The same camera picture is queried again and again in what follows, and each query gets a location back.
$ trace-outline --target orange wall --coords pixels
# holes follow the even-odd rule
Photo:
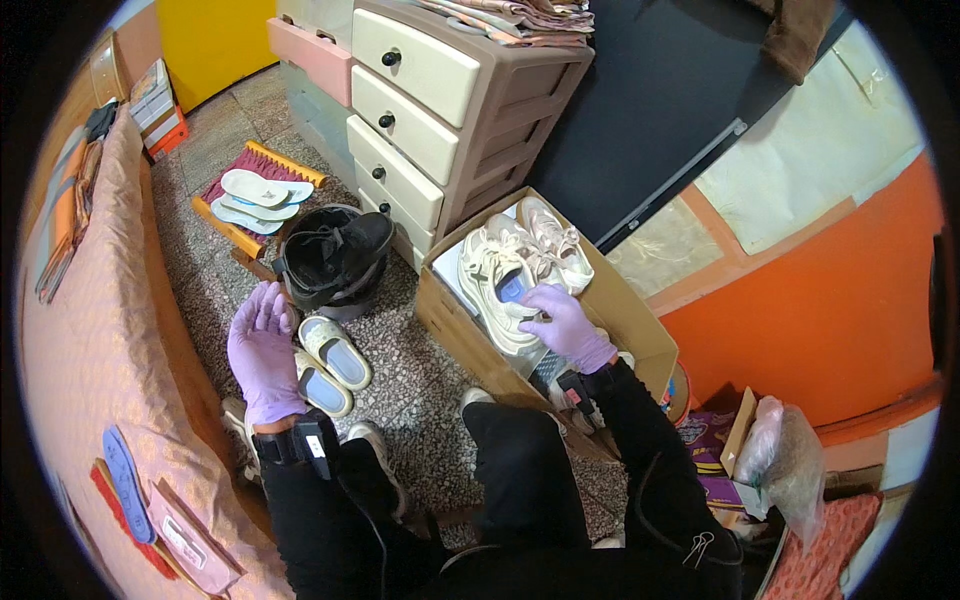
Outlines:
[[[886,406],[931,375],[931,236],[943,222],[925,154],[851,215],[660,318],[700,400],[746,386],[814,426]]]

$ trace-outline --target label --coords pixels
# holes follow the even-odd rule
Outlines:
[[[324,446],[320,443],[320,438],[317,436],[307,436],[306,444],[310,446],[310,451],[313,452],[314,458],[324,458],[326,453],[324,452]]]
[[[177,552],[194,568],[202,570],[206,564],[206,554],[183,535],[183,530],[169,515],[163,519],[163,534]]]

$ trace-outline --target slipper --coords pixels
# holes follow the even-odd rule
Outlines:
[[[147,518],[147,502],[136,479],[133,456],[116,425],[104,432],[103,443],[107,468],[133,539],[140,543],[154,543],[156,531]]]
[[[220,178],[220,186],[230,196],[268,208],[282,203],[290,194],[287,188],[279,183],[265,180],[247,169],[230,169]]]
[[[257,204],[244,204],[235,197],[230,196],[230,194],[224,194],[219,200],[221,205],[238,212],[249,214],[261,221],[283,222],[300,212],[299,204],[280,204],[273,208],[264,208]]]
[[[336,321],[321,315],[308,317],[300,324],[298,336],[310,356],[348,390],[355,392],[370,385],[370,365]]]
[[[286,202],[283,204],[300,204],[307,198],[313,195],[313,183],[309,181],[281,181],[281,180],[267,180],[271,183],[279,183],[283,187],[290,190],[290,197],[287,198]],[[242,204],[256,204],[248,202],[243,198],[233,197],[237,202]]]
[[[210,203],[210,212],[213,213],[214,217],[220,219],[224,223],[233,223],[235,225],[239,225],[240,227],[247,228],[254,233],[260,233],[261,235],[270,235],[271,233],[276,233],[281,227],[283,227],[282,221],[262,221],[253,215],[247,214],[246,212],[240,212],[239,210],[234,210],[233,208],[227,208],[223,204],[224,198],[230,198],[230,194],[224,194],[220,198]]]
[[[313,356],[297,348],[294,360],[297,361],[300,397],[308,404],[331,417],[345,417],[353,410],[353,394],[326,372]]]

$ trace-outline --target purple latex glove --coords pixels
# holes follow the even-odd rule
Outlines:
[[[550,323],[526,321],[518,329],[533,333],[543,343],[576,365],[581,373],[597,372],[616,354],[616,346],[600,337],[587,320],[580,302],[558,283],[539,283],[520,299],[520,303],[539,308],[550,315]]]
[[[280,284],[261,282],[237,309],[227,339],[227,358],[247,401],[247,421],[263,425],[306,413],[300,398],[297,363],[290,343],[293,328]]]

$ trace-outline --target black surface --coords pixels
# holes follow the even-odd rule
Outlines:
[[[526,183],[602,252],[640,205],[734,118],[752,125],[792,85],[763,59],[769,17],[734,0],[594,0],[596,59]],[[838,10],[821,52],[852,20]],[[644,208],[642,223],[735,138]]]

